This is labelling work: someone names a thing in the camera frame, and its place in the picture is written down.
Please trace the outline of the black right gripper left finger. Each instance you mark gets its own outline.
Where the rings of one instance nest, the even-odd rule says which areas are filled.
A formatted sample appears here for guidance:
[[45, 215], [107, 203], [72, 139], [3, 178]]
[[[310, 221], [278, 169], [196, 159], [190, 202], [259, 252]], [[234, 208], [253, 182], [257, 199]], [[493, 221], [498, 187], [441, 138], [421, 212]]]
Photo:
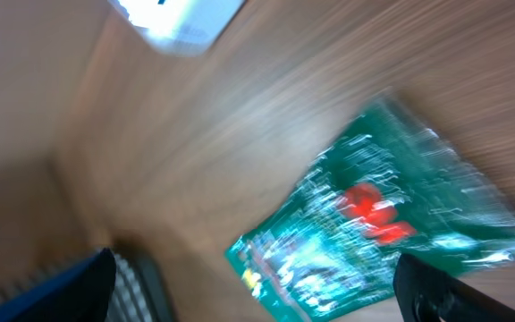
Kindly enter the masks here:
[[0, 322], [106, 321], [116, 279], [109, 249], [0, 304]]

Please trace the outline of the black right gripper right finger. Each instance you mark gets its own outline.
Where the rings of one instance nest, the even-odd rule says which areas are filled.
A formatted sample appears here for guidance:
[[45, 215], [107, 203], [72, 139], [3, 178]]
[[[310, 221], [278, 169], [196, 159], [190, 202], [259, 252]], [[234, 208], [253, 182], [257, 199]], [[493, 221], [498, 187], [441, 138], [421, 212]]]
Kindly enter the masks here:
[[515, 309], [410, 254], [398, 259], [393, 290], [404, 322], [515, 322]]

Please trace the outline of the green 3M gloves packet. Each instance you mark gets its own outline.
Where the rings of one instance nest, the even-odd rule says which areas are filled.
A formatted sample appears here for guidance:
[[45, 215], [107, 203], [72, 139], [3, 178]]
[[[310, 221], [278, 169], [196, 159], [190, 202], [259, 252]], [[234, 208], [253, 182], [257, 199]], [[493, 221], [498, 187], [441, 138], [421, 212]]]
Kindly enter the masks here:
[[510, 263], [515, 210], [450, 143], [381, 95], [225, 256], [276, 320], [329, 321], [391, 298], [404, 253], [451, 275]]

